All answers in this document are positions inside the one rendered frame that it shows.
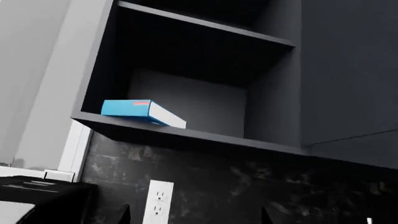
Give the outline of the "white wall power outlet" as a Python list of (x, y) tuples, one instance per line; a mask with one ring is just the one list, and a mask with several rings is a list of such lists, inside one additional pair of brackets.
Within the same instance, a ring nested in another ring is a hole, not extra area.
[(150, 180), (142, 224), (168, 224), (173, 182)]

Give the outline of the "white wall trim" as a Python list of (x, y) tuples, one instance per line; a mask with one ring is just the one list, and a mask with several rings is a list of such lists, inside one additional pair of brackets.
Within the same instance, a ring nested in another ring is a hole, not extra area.
[(77, 121), (72, 121), (63, 154), (56, 170), (44, 169), (43, 171), (38, 171), (0, 166), (0, 177), (24, 176), (64, 182), (79, 182), (92, 134), (93, 130), (89, 127)]

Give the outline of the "blue and white food box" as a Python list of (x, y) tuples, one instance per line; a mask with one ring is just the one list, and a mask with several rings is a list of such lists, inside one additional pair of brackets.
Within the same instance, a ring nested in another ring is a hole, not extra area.
[(153, 100), (104, 100), (100, 115), (185, 129), (187, 122)]

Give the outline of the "black open wall cabinet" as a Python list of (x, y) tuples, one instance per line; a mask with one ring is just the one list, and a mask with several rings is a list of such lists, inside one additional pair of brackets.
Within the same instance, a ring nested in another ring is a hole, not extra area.
[[(126, 1), (291, 41), (295, 48), (118, 6)], [(398, 170), (398, 130), (302, 142), (302, 0), (111, 0), (73, 119), (117, 141), (260, 150), (283, 164)], [(104, 100), (153, 100), (174, 128), (100, 115)]]

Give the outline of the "black toaster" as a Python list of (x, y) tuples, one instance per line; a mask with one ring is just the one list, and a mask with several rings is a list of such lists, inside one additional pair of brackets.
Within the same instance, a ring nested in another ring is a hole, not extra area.
[(0, 224), (83, 224), (94, 184), (0, 177)]

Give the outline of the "black closed cabinet door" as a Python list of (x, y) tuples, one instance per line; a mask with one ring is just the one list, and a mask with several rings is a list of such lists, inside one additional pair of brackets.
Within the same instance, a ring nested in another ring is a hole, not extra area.
[(398, 130), (398, 0), (302, 0), (302, 142)]

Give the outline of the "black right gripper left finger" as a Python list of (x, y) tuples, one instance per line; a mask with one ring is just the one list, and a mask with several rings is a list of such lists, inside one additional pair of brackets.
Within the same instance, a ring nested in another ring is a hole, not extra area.
[(118, 210), (116, 223), (117, 224), (130, 224), (130, 221), (131, 221), (130, 206), (128, 204), (125, 204)]

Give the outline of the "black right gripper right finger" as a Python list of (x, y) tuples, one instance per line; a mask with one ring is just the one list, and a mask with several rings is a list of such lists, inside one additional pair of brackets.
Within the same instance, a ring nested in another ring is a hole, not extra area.
[(267, 207), (261, 209), (261, 224), (282, 224), (278, 214)]

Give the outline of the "black cabinet shelf board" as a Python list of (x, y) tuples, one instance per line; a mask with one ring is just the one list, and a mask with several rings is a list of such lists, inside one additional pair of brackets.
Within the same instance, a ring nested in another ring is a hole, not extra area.
[(247, 37), (253, 37), (255, 39), (261, 39), (261, 40), (267, 40), (270, 42), (275, 42), (278, 44), (284, 44), (286, 46), (290, 46), (295, 48), (295, 44), (293, 44), (291, 41), (289, 40), (285, 40), (285, 39), (280, 39), (277, 37), (272, 37), (269, 35), (264, 35), (264, 34), (260, 34), (260, 33), (255, 33), (252, 31), (248, 31), (245, 29), (240, 29), (237, 27), (231, 27), (231, 26), (226, 26), (223, 24), (218, 24), (215, 22), (210, 22), (210, 21), (206, 21), (206, 20), (202, 20), (202, 19), (197, 19), (197, 18), (193, 18), (190, 16), (183, 16), (181, 14), (176, 14), (173, 12), (167, 12), (167, 11), (161, 11), (159, 9), (153, 9), (151, 7), (145, 7), (145, 6), (141, 6), (138, 4), (134, 4), (134, 3), (129, 3), (126, 1), (118, 1), (118, 6), (119, 7), (123, 7), (126, 9), (132, 9), (134, 11), (140, 11), (140, 12), (145, 12), (148, 14), (153, 14), (156, 16), (162, 16), (165, 18), (171, 18), (171, 19), (175, 19), (178, 21), (183, 21), (183, 22), (188, 22), (191, 24), (196, 24), (199, 26), (204, 26), (204, 27), (211, 27), (212, 29), (218, 29), (218, 30), (222, 30), (222, 31), (226, 31), (226, 32), (230, 32), (230, 33), (235, 33), (235, 34), (239, 34), (239, 35), (244, 35)]

